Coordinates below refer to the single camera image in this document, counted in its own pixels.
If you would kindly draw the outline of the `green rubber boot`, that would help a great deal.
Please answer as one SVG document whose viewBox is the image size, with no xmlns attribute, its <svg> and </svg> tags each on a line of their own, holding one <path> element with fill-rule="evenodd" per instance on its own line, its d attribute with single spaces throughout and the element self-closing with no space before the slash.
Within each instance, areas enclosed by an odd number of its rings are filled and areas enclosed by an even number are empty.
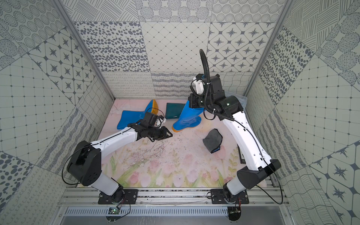
<svg viewBox="0 0 360 225">
<path fill-rule="evenodd" d="M 178 119 L 184 109 L 185 104 L 182 103 L 167 103 L 165 118 Z"/>
</svg>

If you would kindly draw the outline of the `grey microfibre cloth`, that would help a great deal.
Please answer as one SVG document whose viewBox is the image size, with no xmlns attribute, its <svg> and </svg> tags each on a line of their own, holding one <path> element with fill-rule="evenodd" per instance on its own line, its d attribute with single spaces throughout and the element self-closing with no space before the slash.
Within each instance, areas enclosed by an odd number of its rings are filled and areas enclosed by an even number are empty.
<svg viewBox="0 0 360 225">
<path fill-rule="evenodd" d="M 208 135 L 202 140 L 204 146 L 207 148 L 207 150 L 213 154 L 220 150 L 221 144 L 222 144 L 223 137 L 219 133 L 219 131 L 214 128 L 212 129 Z"/>
</svg>

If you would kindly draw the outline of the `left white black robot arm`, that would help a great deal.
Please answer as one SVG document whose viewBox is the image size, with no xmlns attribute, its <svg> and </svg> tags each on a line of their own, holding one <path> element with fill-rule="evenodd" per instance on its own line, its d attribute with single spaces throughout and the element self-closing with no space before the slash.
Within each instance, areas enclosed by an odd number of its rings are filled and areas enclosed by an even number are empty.
<svg viewBox="0 0 360 225">
<path fill-rule="evenodd" d="M 91 186 L 109 197 L 119 197 L 123 187 L 102 172 L 102 160 L 117 149 L 142 138 L 154 142 L 172 137 L 168 128 L 162 125 L 165 121 L 163 115 L 146 112 L 143 119 L 128 124 L 109 137 L 80 142 L 69 157 L 66 171 L 83 186 Z"/>
</svg>

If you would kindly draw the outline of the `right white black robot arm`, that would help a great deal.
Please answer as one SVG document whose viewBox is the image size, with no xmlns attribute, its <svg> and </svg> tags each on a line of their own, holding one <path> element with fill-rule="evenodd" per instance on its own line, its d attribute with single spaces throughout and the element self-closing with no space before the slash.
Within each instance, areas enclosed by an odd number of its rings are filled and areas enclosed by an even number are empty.
<svg viewBox="0 0 360 225">
<path fill-rule="evenodd" d="M 219 75 L 194 77 L 188 98 L 190 108 L 203 108 L 218 117 L 230 130 L 246 161 L 246 166 L 237 171 L 236 178 L 223 186 L 224 197 L 228 202 L 235 202 L 239 194 L 252 189 L 261 181 L 281 168 L 281 163 L 261 146 L 255 136 L 245 111 L 236 96 L 226 96 L 222 89 Z"/>
</svg>

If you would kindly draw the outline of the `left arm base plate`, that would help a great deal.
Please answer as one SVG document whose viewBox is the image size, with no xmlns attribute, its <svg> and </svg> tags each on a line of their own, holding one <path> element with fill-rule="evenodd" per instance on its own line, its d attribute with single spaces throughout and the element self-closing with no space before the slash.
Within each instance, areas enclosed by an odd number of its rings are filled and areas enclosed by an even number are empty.
<svg viewBox="0 0 360 225">
<path fill-rule="evenodd" d="M 98 204 L 135 204 L 137 201 L 138 189 L 119 189 L 112 196 L 100 192 Z"/>
</svg>

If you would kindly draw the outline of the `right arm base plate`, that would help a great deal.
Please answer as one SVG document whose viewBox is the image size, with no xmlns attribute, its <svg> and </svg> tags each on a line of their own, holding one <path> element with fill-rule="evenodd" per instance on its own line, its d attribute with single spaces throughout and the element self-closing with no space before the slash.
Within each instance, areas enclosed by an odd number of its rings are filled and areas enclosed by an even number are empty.
<svg viewBox="0 0 360 225">
<path fill-rule="evenodd" d="M 244 190 L 237 195 L 232 195 L 224 189 L 211 189 L 210 195 L 207 196 L 212 204 L 249 204 L 247 192 Z"/>
</svg>

